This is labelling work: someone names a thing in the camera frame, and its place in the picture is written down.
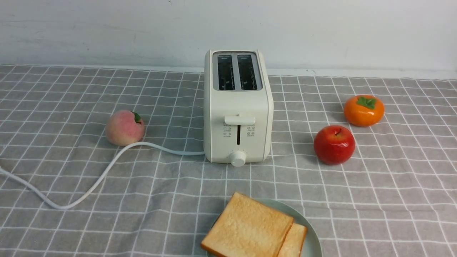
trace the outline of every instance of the toast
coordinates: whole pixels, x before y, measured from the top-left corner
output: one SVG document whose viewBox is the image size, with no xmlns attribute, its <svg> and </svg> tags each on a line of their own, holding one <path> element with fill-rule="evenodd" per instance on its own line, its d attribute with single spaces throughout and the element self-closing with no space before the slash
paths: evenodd
<svg viewBox="0 0 457 257">
<path fill-rule="evenodd" d="M 217 257 L 277 257 L 293 221 L 235 192 L 200 247 Z"/>
<path fill-rule="evenodd" d="M 303 242 L 305 242 L 307 231 L 308 229 L 305 226 L 294 223 L 287 233 L 278 257 L 299 257 L 302 254 Z"/>
</svg>

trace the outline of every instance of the toaster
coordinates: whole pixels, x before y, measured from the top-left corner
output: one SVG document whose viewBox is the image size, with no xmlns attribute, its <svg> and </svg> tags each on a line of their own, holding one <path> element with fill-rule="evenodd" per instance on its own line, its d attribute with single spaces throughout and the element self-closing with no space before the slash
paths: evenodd
<svg viewBox="0 0 457 257">
<path fill-rule="evenodd" d="M 203 150 L 210 162 L 235 167 L 266 159 L 273 97 L 258 50 L 209 50 L 205 55 Z"/>
</svg>

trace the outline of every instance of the artificial peach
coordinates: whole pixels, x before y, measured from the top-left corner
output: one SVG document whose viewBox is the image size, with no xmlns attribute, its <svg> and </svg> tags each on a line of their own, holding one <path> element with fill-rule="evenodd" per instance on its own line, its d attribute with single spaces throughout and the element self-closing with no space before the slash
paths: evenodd
<svg viewBox="0 0 457 257">
<path fill-rule="evenodd" d="M 140 141 L 144 132 L 145 125 L 138 113 L 125 110 L 111 115 L 105 127 L 108 141 L 118 146 Z"/>
</svg>

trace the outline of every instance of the plate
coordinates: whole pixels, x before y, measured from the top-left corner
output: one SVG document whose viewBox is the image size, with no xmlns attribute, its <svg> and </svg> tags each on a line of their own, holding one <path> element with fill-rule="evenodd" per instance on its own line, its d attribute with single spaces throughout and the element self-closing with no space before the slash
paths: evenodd
<svg viewBox="0 0 457 257">
<path fill-rule="evenodd" d="M 266 199 L 266 198 L 255 198 L 254 200 L 270 207 L 275 210 L 278 210 L 285 215 L 289 215 L 294 218 L 294 223 L 300 224 L 305 226 L 308 231 L 306 233 L 305 237 L 305 242 L 303 243 L 302 246 L 302 254 L 301 257 L 322 257 L 322 246 L 320 244 L 319 238 L 317 236 L 316 231 L 314 228 L 311 226 L 311 224 L 306 220 L 303 215 L 301 215 L 298 211 L 296 211 L 294 208 L 290 207 L 287 204 L 278 202 L 276 200 L 272 199 Z M 215 257 L 211 253 L 207 252 L 207 257 Z"/>
</svg>

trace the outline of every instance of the orange persimmon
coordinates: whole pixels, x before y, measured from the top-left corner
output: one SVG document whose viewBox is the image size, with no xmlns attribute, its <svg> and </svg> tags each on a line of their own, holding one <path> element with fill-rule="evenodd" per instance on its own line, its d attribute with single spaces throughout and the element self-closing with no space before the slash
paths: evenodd
<svg viewBox="0 0 457 257">
<path fill-rule="evenodd" d="M 346 101 L 343 112 L 346 120 L 352 125 L 368 127 L 383 118 L 384 104 L 375 96 L 353 96 Z"/>
</svg>

